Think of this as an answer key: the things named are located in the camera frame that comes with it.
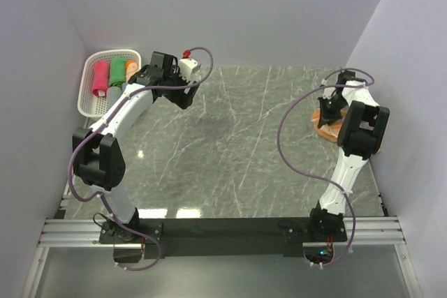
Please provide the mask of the orange patterned towel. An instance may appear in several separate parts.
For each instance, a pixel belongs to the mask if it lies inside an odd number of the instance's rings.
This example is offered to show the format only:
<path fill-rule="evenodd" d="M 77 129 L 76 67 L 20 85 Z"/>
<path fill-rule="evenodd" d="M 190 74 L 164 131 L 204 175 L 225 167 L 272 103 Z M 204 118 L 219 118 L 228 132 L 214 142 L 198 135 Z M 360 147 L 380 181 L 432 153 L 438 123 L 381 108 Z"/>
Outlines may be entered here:
<path fill-rule="evenodd" d="M 320 110 L 316 109 L 310 120 L 317 134 L 331 142 L 336 143 L 345 156 L 359 156 L 363 160 L 381 152 L 381 141 L 385 130 L 383 120 L 376 128 L 376 115 L 374 110 L 366 107 L 351 106 L 348 111 L 342 110 L 342 119 L 334 124 L 317 127 Z"/>

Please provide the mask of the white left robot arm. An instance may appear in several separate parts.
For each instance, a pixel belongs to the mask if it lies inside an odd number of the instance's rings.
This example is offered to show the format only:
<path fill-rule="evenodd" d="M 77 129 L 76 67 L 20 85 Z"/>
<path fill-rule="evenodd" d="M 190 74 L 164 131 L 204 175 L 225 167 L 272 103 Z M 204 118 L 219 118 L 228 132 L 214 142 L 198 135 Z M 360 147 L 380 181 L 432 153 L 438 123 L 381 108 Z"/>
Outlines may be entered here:
<path fill-rule="evenodd" d="M 101 199 L 115 234 L 124 243 L 140 235 L 140 218 L 122 184 L 126 163 L 120 148 L 122 140 L 137 121 L 160 97 L 187 109 L 193 102 L 202 79 L 196 77 L 200 62 L 191 58 L 192 49 L 181 58 L 153 52 L 150 63 L 130 76 L 124 91 L 112 107 L 89 128 L 78 128 L 72 137 L 73 153 L 69 175 L 79 177 L 91 187 L 89 197 L 73 196 L 81 202 Z"/>

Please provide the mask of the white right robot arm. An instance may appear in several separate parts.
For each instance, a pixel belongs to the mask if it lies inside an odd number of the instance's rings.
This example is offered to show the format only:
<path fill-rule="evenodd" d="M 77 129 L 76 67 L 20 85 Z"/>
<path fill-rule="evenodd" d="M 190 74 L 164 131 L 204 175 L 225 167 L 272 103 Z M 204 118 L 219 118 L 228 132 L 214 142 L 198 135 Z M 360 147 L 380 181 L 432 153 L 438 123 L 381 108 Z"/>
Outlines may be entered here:
<path fill-rule="evenodd" d="M 381 148 L 390 110 L 379 105 L 357 70 L 338 71 L 334 87 L 323 80 L 314 121 L 319 135 L 336 139 L 339 156 L 325 193 L 311 210 L 307 233 L 314 241 L 342 239 L 346 197 L 368 160 Z"/>

